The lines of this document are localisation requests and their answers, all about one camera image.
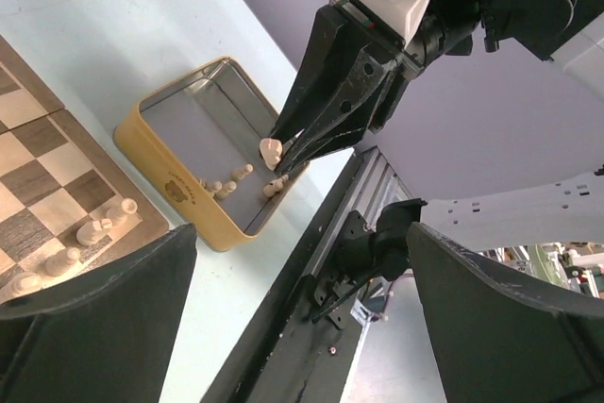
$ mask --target pawn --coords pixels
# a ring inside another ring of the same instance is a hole
[[[21,273],[13,277],[9,283],[0,289],[0,303],[5,303],[15,297],[25,296],[42,289],[42,280],[35,273]]]
[[[137,203],[131,198],[125,198],[119,205],[107,210],[106,217],[111,220],[114,227],[123,225],[128,216],[134,214],[139,209]]]
[[[283,144],[277,139],[262,139],[260,141],[260,154],[266,166],[271,170],[275,170],[277,164],[281,162]]]
[[[77,264],[79,257],[80,253],[77,247],[68,247],[48,257],[44,263],[44,270],[48,276],[62,276]]]
[[[101,241],[111,228],[113,223],[110,219],[101,219],[100,221],[88,221],[82,227],[80,227],[75,234],[77,241],[86,246],[95,245]]]
[[[241,181],[246,176],[254,172],[254,166],[252,164],[246,164],[244,167],[233,170],[233,181]]]
[[[277,195],[277,193],[280,193],[281,191],[283,191],[283,188],[284,188],[284,185],[281,182],[281,178],[274,179],[273,181],[268,183],[266,186],[264,186],[264,188],[262,189],[262,192],[268,198],[271,198],[271,197],[274,197],[275,195]]]
[[[223,189],[216,193],[216,198],[218,200],[224,200],[231,195],[231,193],[235,192],[236,189],[237,183],[235,181],[229,181],[227,184],[225,184],[225,186],[223,186]]]
[[[216,193],[218,193],[221,189],[223,189],[223,183],[220,181],[216,181],[215,183],[206,184],[206,191],[210,195],[210,197],[214,197]]]

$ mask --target gray wall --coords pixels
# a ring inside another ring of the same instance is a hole
[[[245,0],[298,65],[327,0]],[[444,58],[414,81],[376,143],[410,191],[462,198],[555,182],[604,163],[604,102],[516,42]]]

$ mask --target chessboard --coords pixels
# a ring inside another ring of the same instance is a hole
[[[71,113],[39,102],[33,92],[0,64],[0,287],[22,272],[39,274],[43,288],[55,285],[138,250],[168,229]],[[125,197],[137,202],[137,213],[95,245],[81,245],[77,230]],[[48,276],[45,260],[72,246],[80,250],[76,266]]]

